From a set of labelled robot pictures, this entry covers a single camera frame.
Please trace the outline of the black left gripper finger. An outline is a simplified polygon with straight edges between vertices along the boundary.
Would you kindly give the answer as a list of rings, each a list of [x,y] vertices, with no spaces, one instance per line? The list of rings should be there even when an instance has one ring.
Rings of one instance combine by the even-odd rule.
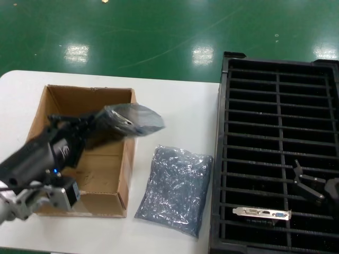
[[[72,137],[81,142],[88,139],[97,129],[97,122],[95,120],[80,120],[72,124]]]
[[[48,120],[52,126],[61,126],[63,124],[77,125],[80,123],[90,122],[94,119],[94,115],[84,115],[84,116],[67,116],[60,114],[50,114],[48,115]]]

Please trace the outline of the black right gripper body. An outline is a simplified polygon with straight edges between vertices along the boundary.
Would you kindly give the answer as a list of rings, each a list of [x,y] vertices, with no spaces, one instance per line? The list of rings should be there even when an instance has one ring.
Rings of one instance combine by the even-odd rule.
[[[325,184],[325,194],[333,202],[338,202],[338,181],[338,178],[332,178]]]

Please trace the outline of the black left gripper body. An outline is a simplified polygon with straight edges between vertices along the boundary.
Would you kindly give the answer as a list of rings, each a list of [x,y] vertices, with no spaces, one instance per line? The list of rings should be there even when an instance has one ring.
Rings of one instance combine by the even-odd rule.
[[[75,168],[84,151],[86,140],[72,137],[72,125],[47,126],[35,138],[1,163],[1,182],[18,191],[33,181],[45,182],[46,171],[61,172]]]

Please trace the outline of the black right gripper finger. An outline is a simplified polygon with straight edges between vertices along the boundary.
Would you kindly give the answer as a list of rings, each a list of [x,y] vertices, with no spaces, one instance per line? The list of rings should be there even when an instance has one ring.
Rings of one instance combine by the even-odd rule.
[[[322,191],[324,190],[326,180],[305,175],[298,160],[295,160],[295,165],[293,169],[295,174],[293,179],[295,191],[309,202],[321,206],[325,200]]]

